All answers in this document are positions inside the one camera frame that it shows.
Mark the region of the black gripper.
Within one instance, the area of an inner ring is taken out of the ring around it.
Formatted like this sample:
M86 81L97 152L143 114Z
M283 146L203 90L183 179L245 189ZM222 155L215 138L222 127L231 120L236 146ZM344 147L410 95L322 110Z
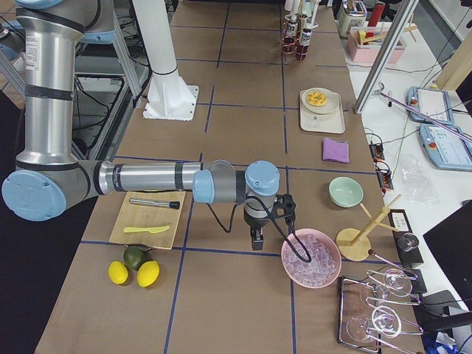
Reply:
M269 221L275 195L247 195L244 201L244 218L251 229L251 247L253 251L262 250L264 244L263 228Z

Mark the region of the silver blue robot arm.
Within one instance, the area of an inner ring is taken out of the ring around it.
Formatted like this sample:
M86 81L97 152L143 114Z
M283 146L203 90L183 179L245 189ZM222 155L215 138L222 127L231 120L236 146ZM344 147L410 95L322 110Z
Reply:
M1 187L7 207L46 221L88 198L110 192L189 191L199 203L244 207L251 246L263 247L280 185L277 168L257 161L245 170L217 160L114 164L72 154L75 47L86 35L112 42L112 1L18 1L26 43L25 145Z

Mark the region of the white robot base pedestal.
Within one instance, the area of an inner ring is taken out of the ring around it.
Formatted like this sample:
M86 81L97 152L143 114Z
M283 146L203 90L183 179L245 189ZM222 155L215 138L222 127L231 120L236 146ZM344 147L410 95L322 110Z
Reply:
M136 0L133 7L152 72L143 117L192 120L199 87L187 85L178 73L165 2Z

